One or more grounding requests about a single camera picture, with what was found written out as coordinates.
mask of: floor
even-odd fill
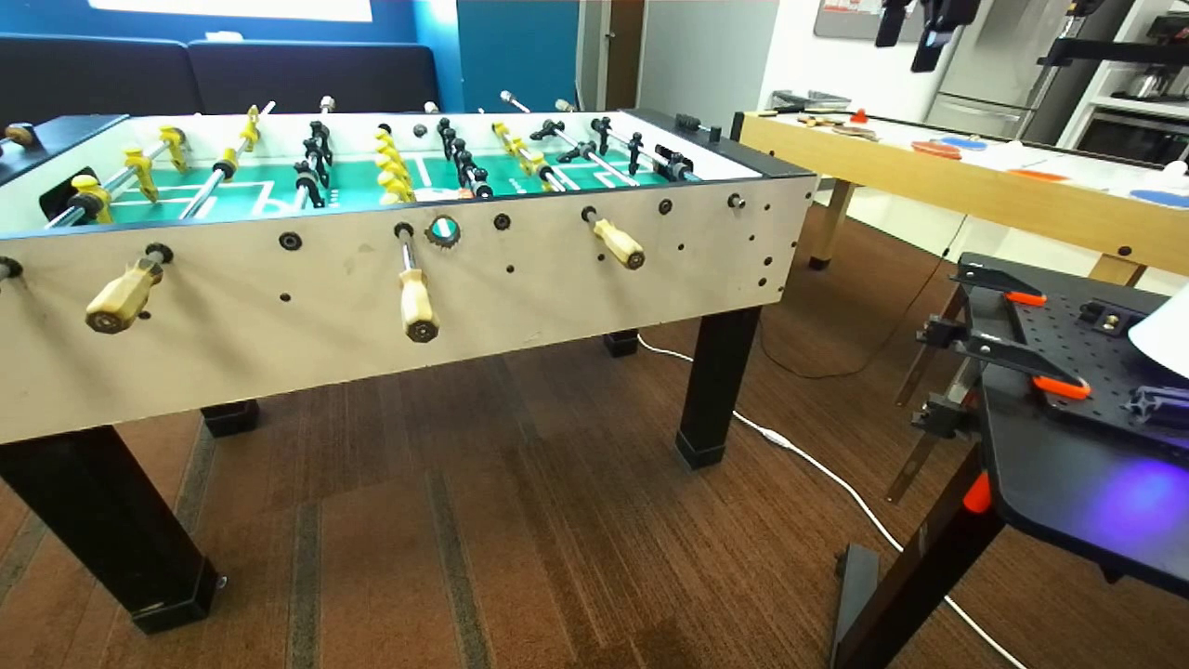
[[[741,410],[823,457],[906,539],[968,446],[884,500],[910,449],[897,381],[942,307],[938,261],[849,228],[767,307]],[[694,326],[646,332],[693,350]],[[0,490],[0,666],[825,666],[835,552],[881,546],[814,469],[731,427],[673,449],[688,366],[574,342],[266,400],[249,433],[127,423],[231,576],[217,615],[137,637]],[[955,599],[1025,666],[1186,666],[1189,601],[1002,532]],[[1002,666],[938,612],[897,666]]]

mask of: electrical cable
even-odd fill
[[[919,307],[919,300],[924,297],[924,291],[934,286],[934,280],[942,275],[942,266],[953,266],[947,257],[955,250],[955,240],[962,238],[969,214],[962,214],[962,224],[955,228],[955,235],[943,240],[934,271],[921,280],[921,286],[910,293],[910,300],[900,307],[900,316],[893,319],[887,334],[861,357],[860,366],[840,366],[840,370],[794,370],[794,365],[772,357],[768,339],[760,334],[760,350],[768,357],[768,365],[778,365],[786,374],[794,380],[853,380],[861,374],[874,361],[881,361],[881,352],[897,342],[900,326],[906,323],[906,316]]]
[[[636,334],[636,342],[653,352],[653,357],[673,357],[693,365],[694,357],[680,352],[680,350],[662,350],[653,342],[646,342],[645,334]],[[731,410],[731,417],[750,427],[755,433],[763,433],[768,446],[794,454],[799,459],[808,459],[812,469],[819,469],[830,484],[835,484],[854,505],[860,511],[884,535],[884,541],[905,552],[905,541],[887,532],[887,524],[869,508],[869,500],[833,469],[825,469],[819,457],[812,457],[804,446],[794,446],[793,437],[786,437],[782,431],[755,423],[750,417],[744,417],[741,410]],[[997,651],[1006,666],[1025,669],[1025,663],[1020,663],[993,630],[986,630],[953,593],[943,593],[943,606],[989,646]]]

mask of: green playing field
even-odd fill
[[[493,197],[521,197],[521,194],[545,194],[545,184],[536,173],[526,173],[517,161],[508,156],[477,156],[477,163],[487,172],[487,184]],[[601,163],[574,161],[558,163],[560,183],[569,189],[636,189],[636,184],[662,184],[653,172],[640,167],[628,173],[628,156],[605,156]],[[444,156],[404,156],[408,183],[418,189],[418,200],[444,200],[451,194],[460,197],[456,172]],[[112,224],[176,224],[184,207],[197,197],[209,172],[154,172],[154,183],[160,189],[160,204],[150,204],[137,183],[122,184],[112,204]],[[322,212],[361,212],[381,207],[381,172],[376,163],[334,163],[332,167],[332,197]],[[257,219],[257,214],[282,214],[294,212],[294,163],[259,163],[259,167],[237,167],[231,183],[209,197],[209,204],[197,212],[201,224],[228,224],[228,219]]]

